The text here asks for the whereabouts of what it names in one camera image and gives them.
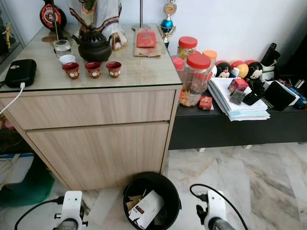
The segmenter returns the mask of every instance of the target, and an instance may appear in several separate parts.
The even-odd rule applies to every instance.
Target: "black trash bin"
[[[128,196],[141,195],[145,190],[150,192],[154,190],[158,195],[163,197],[165,202],[165,208],[167,218],[164,225],[154,225],[153,221],[147,227],[146,230],[166,230],[175,222],[179,210],[181,209],[181,202],[177,189],[173,183],[165,176],[155,172],[144,172],[138,175],[124,190],[124,211],[128,221],[139,230],[139,228],[131,219],[129,219],[129,213],[126,203],[129,202]]]

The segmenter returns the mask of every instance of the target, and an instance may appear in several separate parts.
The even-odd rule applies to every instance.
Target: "white wall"
[[[6,0],[18,21],[25,41],[41,28],[38,14],[42,0]],[[144,0],[145,23],[161,23],[166,0]],[[55,0],[68,18],[65,0]],[[275,42],[285,62],[307,32],[307,0],[177,0],[172,17],[177,26],[169,51],[176,53],[178,39],[190,35],[198,39],[198,50],[214,49],[218,59],[228,61],[261,59]],[[139,0],[122,0],[121,23],[139,21]]]

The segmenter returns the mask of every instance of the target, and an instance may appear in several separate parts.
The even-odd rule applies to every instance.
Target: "drawer front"
[[[35,143],[70,189],[127,185],[141,172],[160,172],[169,124],[30,130]]]
[[[22,129],[169,120],[174,90],[18,98],[8,111]],[[1,98],[7,105],[13,98]]]

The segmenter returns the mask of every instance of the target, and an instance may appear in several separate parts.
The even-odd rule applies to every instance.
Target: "black teapot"
[[[79,44],[78,50],[82,58],[87,61],[107,61],[112,53],[109,37],[107,41],[106,37],[98,31],[84,32],[81,38],[77,38],[75,35],[72,38]]]

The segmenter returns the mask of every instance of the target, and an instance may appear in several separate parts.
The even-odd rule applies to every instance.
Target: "marble floor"
[[[241,146],[172,150],[164,171],[176,186],[182,210],[171,230],[203,230],[196,204],[204,203],[189,193],[194,183],[223,191],[243,216],[250,230],[307,230],[307,144],[266,144],[244,149]],[[87,191],[85,220],[88,230],[133,230],[122,208],[122,187]],[[195,188],[205,192],[204,188]],[[56,182],[50,198],[65,192]],[[0,230],[13,230],[17,219],[30,207],[1,208]],[[33,211],[20,223],[20,230],[50,230],[61,206],[48,204]],[[243,226],[230,206],[227,219],[237,230]]]

